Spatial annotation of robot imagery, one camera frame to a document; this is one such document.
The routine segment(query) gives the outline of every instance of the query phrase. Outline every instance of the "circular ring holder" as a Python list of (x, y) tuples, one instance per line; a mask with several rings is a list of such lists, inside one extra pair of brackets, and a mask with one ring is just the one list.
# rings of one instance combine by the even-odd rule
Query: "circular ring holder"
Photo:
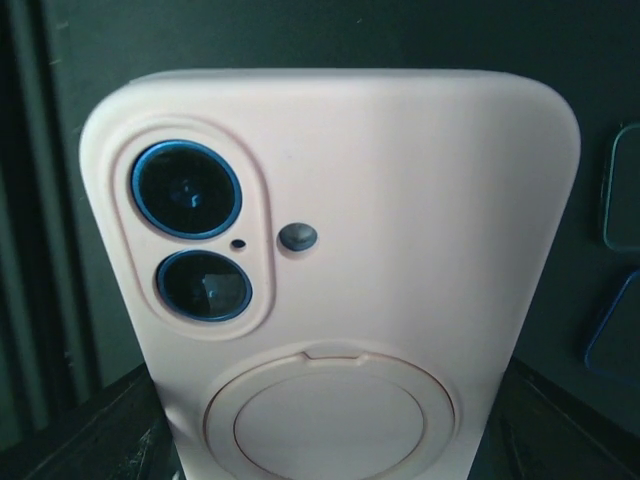
[(242, 480), (410, 480), (453, 428), (440, 383), (373, 353), (264, 364), (228, 383), (205, 418), (212, 454)]

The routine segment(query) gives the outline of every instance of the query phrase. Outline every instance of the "camera module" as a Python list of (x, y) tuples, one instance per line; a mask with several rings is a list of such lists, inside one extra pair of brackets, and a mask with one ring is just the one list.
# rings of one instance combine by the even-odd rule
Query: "camera module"
[(154, 226), (176, 237), (214, 237), (238, 217), (242, 194), (229, 164), (199, 143), (168, 140), (145, 150), (131, 175), (133, 198)]
[(201, 250), (178, 252), (166, 258), (158, 268), (156, 282), (172, 310), (203, 322), (237, 317), (252, 295), (249, 278), (237, 264)]

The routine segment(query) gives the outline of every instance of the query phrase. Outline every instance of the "camera lens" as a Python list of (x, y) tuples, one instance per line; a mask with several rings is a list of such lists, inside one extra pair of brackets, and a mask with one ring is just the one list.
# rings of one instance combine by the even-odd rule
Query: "camera lens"
[(170, 140), (144, 151), (131, 176), (133, 197), (157, 228), (181, 238), (209, 238), (240, 213), (240, 184), (216, 152), (194, 142)]
[(251, 300), (251, 284), (244, 271), (211, 252), (190, 250), (171, 255), (158, 268), (156, 281), (171, 309), (204, 322), (230, 320)]

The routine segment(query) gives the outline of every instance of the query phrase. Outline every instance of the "white phone case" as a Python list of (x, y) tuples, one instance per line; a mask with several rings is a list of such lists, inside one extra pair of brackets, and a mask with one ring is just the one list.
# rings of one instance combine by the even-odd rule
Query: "white phone case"
[[(136, 159), (172, 139), (238, 178), (213, 238), (133, 199)], [(567, 103), (502, 73), (184, 71), (105, 99), (83, 179), (187, 478), (465, 479), (579, 153)], [(309, 250), (278, 241), (292, 222), (317, 230)], [(156, 271), (183, 250), (246, 272), (238, 317), (166, 306)]]

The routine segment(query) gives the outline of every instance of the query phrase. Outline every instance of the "dark green surface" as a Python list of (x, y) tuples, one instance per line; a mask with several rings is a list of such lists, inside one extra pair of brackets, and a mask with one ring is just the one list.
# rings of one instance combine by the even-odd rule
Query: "dark green surface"
[(576, 345), (608, 283), (640, 260), (606, 249), (597, 228), (606, 147), (620, 122), (640, 117), (640, 2), (56, 0), (48, 5), (78, 233), (108, 381), (140, 357), (77, 167), (81, 126), (106, 94), (141, 75), (192, 67), (500, 70), (556, 89), (574, 109), (583, 138), (576, 184), (516, 355), (640, 434), (640, 392), (588, 373)]

